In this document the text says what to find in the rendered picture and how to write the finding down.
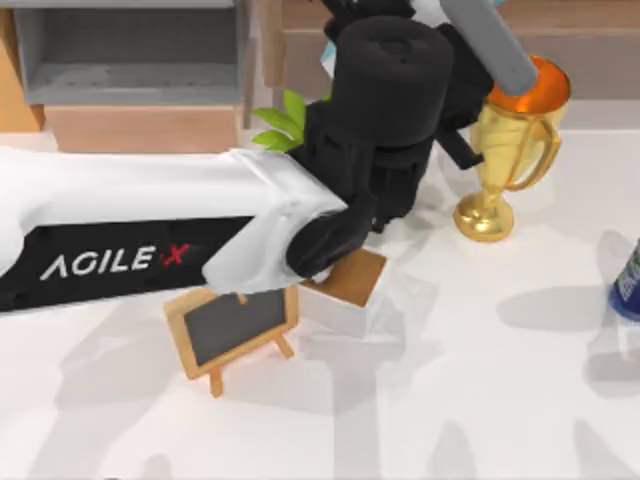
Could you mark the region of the gold trophy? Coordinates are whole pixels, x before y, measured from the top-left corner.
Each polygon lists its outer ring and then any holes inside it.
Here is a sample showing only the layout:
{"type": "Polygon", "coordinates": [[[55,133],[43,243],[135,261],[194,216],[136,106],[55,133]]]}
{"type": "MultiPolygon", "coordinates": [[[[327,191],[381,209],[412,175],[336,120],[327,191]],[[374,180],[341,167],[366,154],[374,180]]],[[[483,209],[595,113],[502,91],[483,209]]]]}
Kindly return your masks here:
{"type": "Polygon", "coordinates": [[[533,56],[538,69],[533,87],[513,96],[496,85],[471,127],[481,190],[463,197],[453,218],[458,230],[477,242],[506,238],[514,225],[511,206],[502,198],[534,186],[548,172],[561,147],[557,127],[571,97],[567,74],[552,61],[533,56]]]}

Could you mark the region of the wooden cupboard with drawers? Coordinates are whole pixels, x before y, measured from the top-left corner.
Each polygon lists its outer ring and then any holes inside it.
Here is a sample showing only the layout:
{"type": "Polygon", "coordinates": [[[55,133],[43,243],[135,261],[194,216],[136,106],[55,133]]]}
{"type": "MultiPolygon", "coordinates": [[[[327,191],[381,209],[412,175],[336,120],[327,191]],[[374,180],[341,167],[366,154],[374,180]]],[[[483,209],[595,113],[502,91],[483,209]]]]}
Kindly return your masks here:
{"type": "MultiPolygon", "coordinates": [[[[266,86],[328,90],[322,0],[256,0],[266,86]]],[[[640,100],[640,0],[506,0],[498,8],[530,53],[559,64],[577,99],[640,100]]]]}

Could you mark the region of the white square pot brown top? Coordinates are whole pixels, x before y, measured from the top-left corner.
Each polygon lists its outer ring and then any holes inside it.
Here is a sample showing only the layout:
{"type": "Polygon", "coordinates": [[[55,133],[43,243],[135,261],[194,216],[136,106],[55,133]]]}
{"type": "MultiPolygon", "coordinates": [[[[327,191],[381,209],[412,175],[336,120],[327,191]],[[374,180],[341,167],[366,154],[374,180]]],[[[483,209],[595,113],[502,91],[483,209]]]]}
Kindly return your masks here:
{"type": "Polygon", "coordinates": [[[300,285],[300,315],[338,333],[363,338],[373,328],[382,303],[386,264],[386,257],[364,248],[345,256],[323,282],[308,280],[300,285]]]}

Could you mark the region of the green leafy plant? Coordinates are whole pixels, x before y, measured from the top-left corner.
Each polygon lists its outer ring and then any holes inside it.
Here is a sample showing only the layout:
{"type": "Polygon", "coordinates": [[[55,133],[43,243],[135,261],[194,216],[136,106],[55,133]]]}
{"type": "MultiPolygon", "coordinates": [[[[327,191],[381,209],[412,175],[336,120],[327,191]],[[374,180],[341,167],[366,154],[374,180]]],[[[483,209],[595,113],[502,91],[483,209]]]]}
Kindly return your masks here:
{"type": "Polygon", "coordinates": [[[251,142],[268,151],[288,152],[304,142],[306,104],[296,92],[283,90],[283,110],[259,107],[252,115],[265,122],[269,129],[256,134],[251,142]]]}

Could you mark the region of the blue bottle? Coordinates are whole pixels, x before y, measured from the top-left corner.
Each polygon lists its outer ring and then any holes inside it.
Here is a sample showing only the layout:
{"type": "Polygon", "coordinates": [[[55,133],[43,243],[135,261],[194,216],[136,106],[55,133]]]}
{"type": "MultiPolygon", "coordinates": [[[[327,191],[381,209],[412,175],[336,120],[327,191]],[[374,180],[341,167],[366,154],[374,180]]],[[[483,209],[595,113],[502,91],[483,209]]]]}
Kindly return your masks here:
{"type": "Polygon", "coordinates": [[[621,317],[640,323],[640,239],[612,284],[608,302],[621,317]]]}

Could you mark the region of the wooden framed blackboard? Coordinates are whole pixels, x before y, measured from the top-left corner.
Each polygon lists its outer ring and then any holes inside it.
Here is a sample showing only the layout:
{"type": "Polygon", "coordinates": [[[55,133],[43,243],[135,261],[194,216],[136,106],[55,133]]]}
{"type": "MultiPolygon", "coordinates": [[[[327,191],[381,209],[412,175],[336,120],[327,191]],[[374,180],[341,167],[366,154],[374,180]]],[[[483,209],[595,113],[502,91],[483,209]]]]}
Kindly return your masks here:
{"type": "Polygon", "coordinates": [[[224,392],[222,369],[274,343],[284,358],[294,355],[285,334],[299,322],[298,287],[255,294],[216,295],[193,289],[164,305],[173,341],[188,379],[209,377],[210,392],[224,392]]]}

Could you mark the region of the grey cabinet dark inside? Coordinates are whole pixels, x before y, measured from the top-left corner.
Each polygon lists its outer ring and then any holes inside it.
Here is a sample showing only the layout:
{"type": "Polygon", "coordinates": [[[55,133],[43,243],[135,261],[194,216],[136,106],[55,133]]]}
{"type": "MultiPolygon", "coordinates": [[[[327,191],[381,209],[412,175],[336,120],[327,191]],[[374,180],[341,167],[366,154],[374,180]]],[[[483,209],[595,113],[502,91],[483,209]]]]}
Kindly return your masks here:
{"type": "Polygon", "coordinates": [[[247,0],[0,0],[25,98],[43,105],[219,105],[244,95],[247,0]]]}

